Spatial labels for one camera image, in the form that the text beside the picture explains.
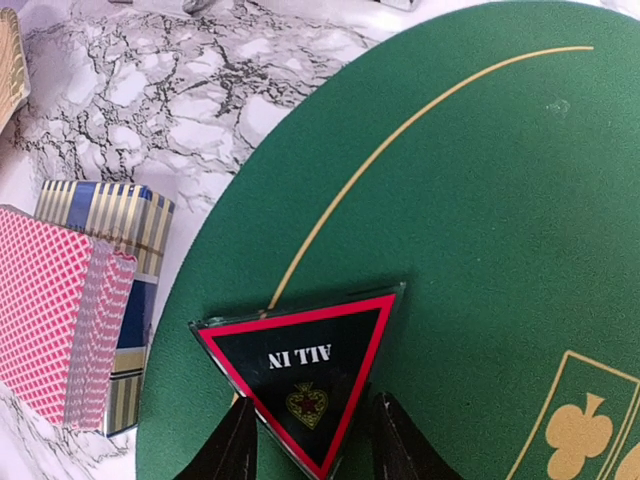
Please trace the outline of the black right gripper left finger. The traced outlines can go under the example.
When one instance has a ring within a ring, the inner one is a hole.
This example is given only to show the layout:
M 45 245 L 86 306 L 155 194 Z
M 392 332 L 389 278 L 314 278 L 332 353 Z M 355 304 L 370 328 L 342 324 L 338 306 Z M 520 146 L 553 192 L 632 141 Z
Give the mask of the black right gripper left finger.
M 181 471 L 184 480 L 255 479 L 257 421 L 254 403 L 239 398 L 191 462 Z

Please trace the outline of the black red all-in triangle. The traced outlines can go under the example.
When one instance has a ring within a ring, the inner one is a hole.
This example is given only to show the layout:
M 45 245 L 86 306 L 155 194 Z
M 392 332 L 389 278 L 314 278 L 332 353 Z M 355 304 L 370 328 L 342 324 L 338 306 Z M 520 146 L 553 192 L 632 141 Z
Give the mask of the black red all-in triangle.
M 330 479 L 405 288 L 398 282 L 189 328 L 301 470 Z

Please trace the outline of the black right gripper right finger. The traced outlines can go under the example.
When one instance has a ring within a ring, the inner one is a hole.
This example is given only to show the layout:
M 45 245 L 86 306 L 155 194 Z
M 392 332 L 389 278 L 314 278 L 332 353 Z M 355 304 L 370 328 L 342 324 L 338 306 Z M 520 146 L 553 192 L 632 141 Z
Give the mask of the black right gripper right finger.
M 449 479 L 450 467 L 390 393 L 374 397 L 372 457 L 375 479 Z

